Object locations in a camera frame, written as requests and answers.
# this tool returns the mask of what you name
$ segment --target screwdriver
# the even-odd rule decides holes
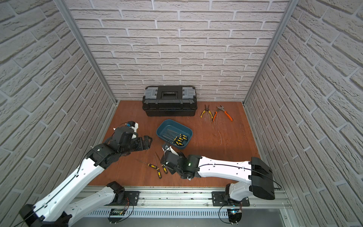
[[[160,164],[161,164],[161,160],[160,160],[160,158],[159,158],[158,154],[157,154],[156,152],[155,152],[155,154],[157,155],[157,157],[158,157],[158,159],[159,159],[159,161],[160,161]],[[163,168],[163,170],[164,170],[165,174],[167,174],[167,173],[168,173],[168,171],[166,170],[165,165],[161,164],[161,167]]]
[[[153,169],[158,169],[158,167],[157,166],[154,166],[153,164],[147,164],[146,162],[143,162],[143,161],[140,161],[140,160],[138,160],[139,162],[142,162],[142,163],[145,163],[147,166],[150,166],[151,168],[153,168]]]
[[[170,136],[170,137],[175,137],[175,139],[176,140],[178,140],[179,142],[183,142],[184,141],[184,139],[183,138],[181,138],[181,137],[178,137],[178,136],[175,136],[175,135],[171,135],[170,133],[168,133],[168,135]]]
[[[170,131],[170,132],[172,132],[172,133],[175,133],[175,134],[177,134],[177,135],[184,136],[185,138],[188,138],[186,135],[183,135],[183,134],[181,134],[181,133],[177,133],[176,131],[173,131],[173,130],[171,130],[171,129],[168,129],[168,131]]]
[[[159,169],[158,165],[156,165],[156,170],[158,171],[159,179],[161,179],[161,173],[160,173],[160,169]]]
[[[164,137],[164,139],[166,139],[166,140],[172,140],[172,143],[173,144],[176,144],[176,145],[178,145],[178,146],[183,146],[183,144],[182,144],[182,141],[181,140],[179,140],[179,139],[177,139],[177,138],[172,138],[172,137],[169,137],[169,136],[167,136],[167,135],[162,135],[163,137]]]
[[[180,138],[182,138],[183,140],[188,140],[188,137],[186,136],[186,135],[183,135],[183,134],[179,134],[179,133],[176,133],[176,132],[174,132],[174,131],[172,131],[172,130],[170,130],[170,129],[168,129],[168,131],[171,133],[171,134],[174,134],[174,135],[177,135],[177,136],[179,136]]]
[[[170,134],[167,134],[167,135],[164,135],[164,136],[169,137],[170,139],[174,138],[174,139],[172,139],[173,141],[178,141],[180,143],[183,142],[182,138],[174,137],[173,135],[170,135]]]
[[[178,142],[178,141],[173,141],[173,142],[172,142],[172,144],[176,144],[176,145],[178,145],[178,146],[183,146],[183,144],[182,144],[182,143],[180,143],[180,142]]]

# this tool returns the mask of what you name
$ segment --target yellow pliers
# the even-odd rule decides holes
[[[206,105],[204,105],[204,110],[203,110],[202,114],[200,115],[200,117],[202,117],[205,112],[208,112],[211,115],[211,118],[213,118],[212,112],[210,112],[210,110],[209,110],[209,105],[208,105],[208,107]]]

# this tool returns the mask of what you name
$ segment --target wooden floor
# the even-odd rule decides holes
[[[233,118],[231,122],[223,112],[218,112],[215,122],[205,113],[200,114],[204,105],[214,114],[216,105],[222,105]],[[174,175],[163,174],[162,179],[157,176],[157,171],[146,164],[138,162],[140,159],[147,163],[155,163],[154,154],[162,156],[161,146],[164,144],[156,135],[156,129],[166,119],[175,120],[193,130],[193,137],[184,150],[185,156],[196,154],[212,159],[226,161],[249,161],[251,157],[260,157],[255,145],[247,117],[240,102],[198,102],[198,109],[194,117],[148,117],[142,109],[141,101],[120,101],[116,113],[111,121],[105,139],[113,133],[113,128],[127,121],[139,124],[139,136],[148,135],[153,138],[151,148],[146,151],[137,151],[129,156],[121,157],[103,173],[97,176],[90,185],[103,186],[112,181],[117,181],[123,186],[186,186],[186,187],[224,187],[233,181],[215,177],[194,178],[191,181],[181,179]]]

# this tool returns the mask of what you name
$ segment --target white brick wall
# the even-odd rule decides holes
[[[363,224],[361,12],[362,0],[300,0],[246,103],[300,226]]]
[[[1,1],[0,52],[0,225],[13,226],[79,163],[111,101],[53,1]]]
[[[67,4],[116,98],[189,84],[201,101],[243,101],[287,0]]]

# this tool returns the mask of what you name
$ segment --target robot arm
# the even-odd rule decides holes
[[[275,199],[272,170],[259,158],[228,162],[199,155],[185,157],[182,152],[177,154],[168,145],[163,150],[161,164],[171,174],[178,173],[182,179],[220,177],[238,181],[226,186],[224,201],[231,206],[239,205],[243,198],[251,195],[261,199]]]
[[[138,137],[138,124],[130,121],[117,127],[104,143],[96,145],[58,187],[36,204],[26,204],[19,214],[28,226],[71,226],[94,209],[111,202],[121,203],[125,189],[111,182],[98,193],[69,204],[97,175],[121,156],[150,148],[152,138]]]
[[[71,226],[93,210],[110,203],[121,204],[125,189],[117,182],[111,182],[98,193],[75,203],[70,202],[98,174],[103,172],[121,156],[150,148],[152,138],[138,137],[138,124],[130,121],[127,126],[117,127],[114,134],[104,143],[96,145],[86,154],[79,167],[56,189],[36,204],[26,204],[20,216],[28,226],[45,227]],[[226,186],[224,201],[237,206],[250,195],[262,199],[274,199],[272,170],[259,158],[251,161],[228,162],[204,156],[176,153],[170,146],[164,146],[161,164],[171,174],[178,173],[182,179],[194,177],[220,177],[236,180],[238,183]]]

